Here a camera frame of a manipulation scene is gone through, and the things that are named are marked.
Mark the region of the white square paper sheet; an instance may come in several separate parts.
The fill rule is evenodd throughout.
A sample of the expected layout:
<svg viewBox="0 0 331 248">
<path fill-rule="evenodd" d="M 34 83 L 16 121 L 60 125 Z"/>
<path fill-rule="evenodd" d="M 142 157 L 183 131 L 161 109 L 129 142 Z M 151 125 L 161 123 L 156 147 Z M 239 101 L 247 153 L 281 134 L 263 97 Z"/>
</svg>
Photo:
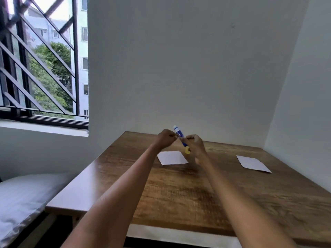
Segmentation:
<svg viewBox="0 0 331 248">
<path fill-rule="evenodd" d="M 189 163 L 180 151 L 162 151 L 157 154 L 157 158 L 162 166 Z"/>
<path fill-rule="evenodd" d="M 256 158 L 244 157 L 239 155 L 236 155 L 236 157 L 243 168 L 272 173 L 271 170 L 269 170 L 261 161 Z"/>
</svg>

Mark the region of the wooden table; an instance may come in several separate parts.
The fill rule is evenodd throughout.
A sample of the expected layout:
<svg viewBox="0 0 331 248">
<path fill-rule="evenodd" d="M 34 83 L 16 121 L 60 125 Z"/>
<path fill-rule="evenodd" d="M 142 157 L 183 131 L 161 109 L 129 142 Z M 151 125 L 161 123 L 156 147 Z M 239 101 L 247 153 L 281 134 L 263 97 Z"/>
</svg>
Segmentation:
<svg viewBox="0 0 331 248">
<path fill-rule="evenodd" d="M 49 213 L 80 217 L 124 173 L 155 135 L 124 132 L 46 206 Z M 254 198 L 298 245 L 331 248 L 331 193 L 257 147 L 205 142 L 222 171 Z M 272 173 L 243 168 L 236 155 L 256 158 Z M 235 233 L 205 173 L 189 162 L 162 166 L 155 159 L 132 224 L 193 231 Z"/>
</svg>

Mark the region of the white striped pillow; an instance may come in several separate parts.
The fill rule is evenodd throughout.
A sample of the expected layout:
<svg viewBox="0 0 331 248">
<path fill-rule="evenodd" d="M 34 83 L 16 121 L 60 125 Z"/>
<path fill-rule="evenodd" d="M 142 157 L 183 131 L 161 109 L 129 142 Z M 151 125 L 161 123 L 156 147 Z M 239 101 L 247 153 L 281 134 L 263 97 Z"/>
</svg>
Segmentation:
<svg viewBox="0 0 331 248">
<path fill-rule="evenodd" d="M 0 248 L 7 248 L 74 174 L 24 175 L 0 182 Z"/>
</svg>

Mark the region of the black window grille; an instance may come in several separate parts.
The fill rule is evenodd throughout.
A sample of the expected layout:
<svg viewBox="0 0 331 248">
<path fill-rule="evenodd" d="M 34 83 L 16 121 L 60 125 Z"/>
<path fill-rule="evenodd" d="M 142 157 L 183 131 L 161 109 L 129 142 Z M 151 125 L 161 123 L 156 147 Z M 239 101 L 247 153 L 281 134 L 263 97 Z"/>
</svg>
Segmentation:
<svg viewBox="0 0 331 248">
<path fill-rule="evenodd" d="M 0 0 L 0 120 L 89 128 L 88 0 Z"/>
</svg>

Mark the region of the person's right hand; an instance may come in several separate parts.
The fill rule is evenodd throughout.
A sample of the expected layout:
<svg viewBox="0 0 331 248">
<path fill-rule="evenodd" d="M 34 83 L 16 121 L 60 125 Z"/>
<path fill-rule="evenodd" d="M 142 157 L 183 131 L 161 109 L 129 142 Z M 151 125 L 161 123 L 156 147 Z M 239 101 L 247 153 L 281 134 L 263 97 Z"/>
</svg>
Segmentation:
<svg viewBox="0 0 331 248">
<path fill-rule="evenodd" d="M 208 157 L 203 140 L 198 136 L 198 142 L 187 145 L 190 152 L 194 155 L 197 164 L 202 165 Z"/>
</svg>

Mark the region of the person's left hand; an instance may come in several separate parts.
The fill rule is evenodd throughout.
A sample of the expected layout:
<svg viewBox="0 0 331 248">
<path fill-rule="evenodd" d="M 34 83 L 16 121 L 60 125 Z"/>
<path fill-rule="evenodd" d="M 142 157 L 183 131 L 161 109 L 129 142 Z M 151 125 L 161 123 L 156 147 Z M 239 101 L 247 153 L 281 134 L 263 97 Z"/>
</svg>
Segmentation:
<svg viewBox="0 0 331 248">
<path fill-rule="evenodd" d="M 173 142 L 167 142 L 166 141 L 166 129 L 162 130 L 156 137 L 156 140 L 154 141 L 153 145 L 155 148 L 160 152 L 163 149 L 171 146 Z"/>
</svg>

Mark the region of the person's right forearm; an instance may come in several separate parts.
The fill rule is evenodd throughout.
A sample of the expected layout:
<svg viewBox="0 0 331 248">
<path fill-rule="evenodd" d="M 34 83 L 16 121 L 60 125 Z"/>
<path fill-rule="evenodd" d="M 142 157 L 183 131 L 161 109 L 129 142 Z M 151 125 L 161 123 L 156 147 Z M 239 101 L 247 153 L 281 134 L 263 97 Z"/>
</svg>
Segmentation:
<svg viewBox="0 0 331 248">
<path fill-rule="evenodd" d="M 206 152 L 196 156 L 223 206 L 242 248 L 298 248 L 250 196 L 213 163 Z"/>
</svg>

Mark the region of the person's left forearm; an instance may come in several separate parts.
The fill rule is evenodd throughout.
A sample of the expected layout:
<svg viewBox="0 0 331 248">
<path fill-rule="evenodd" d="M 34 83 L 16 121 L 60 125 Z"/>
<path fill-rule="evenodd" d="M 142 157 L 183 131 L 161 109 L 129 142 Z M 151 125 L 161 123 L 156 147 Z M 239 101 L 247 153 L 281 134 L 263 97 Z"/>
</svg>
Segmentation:
<svg viewBox="0 0 331 248">
<path fill-rule="evenodd" d="M 92 205 L 60 248 L 123 248 L 157 154 L 152 144 Z"/>
</svg>

